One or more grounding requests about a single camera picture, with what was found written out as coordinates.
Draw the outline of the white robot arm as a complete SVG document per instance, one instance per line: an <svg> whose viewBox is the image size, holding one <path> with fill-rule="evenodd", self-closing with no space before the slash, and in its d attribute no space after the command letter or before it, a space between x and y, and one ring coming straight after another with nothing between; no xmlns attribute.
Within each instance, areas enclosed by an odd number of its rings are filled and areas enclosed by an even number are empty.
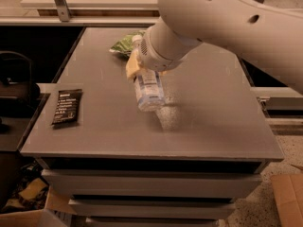
<svg viewBox="0 0 303 227"><path fill-rule="evenodd" d="M303 93L303 16L253 0L157 0L160 18L134 39L129 79L176 68L202 43L226 49Z"/></svg>

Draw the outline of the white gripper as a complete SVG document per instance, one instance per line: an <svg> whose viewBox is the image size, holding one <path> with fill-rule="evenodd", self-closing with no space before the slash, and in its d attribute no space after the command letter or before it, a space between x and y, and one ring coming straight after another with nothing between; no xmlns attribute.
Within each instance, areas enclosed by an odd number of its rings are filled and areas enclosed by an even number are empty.
<svg viewBox="0 0 303 227"><path fill-rule="evenodd" d="M164 72L178 67L187 54L201 44L200 41L190 39L175 33L162 18L150 26L139 46L134 49L126 64L127 79L133 79L140 70L139 63L148 69Z"/></svg>

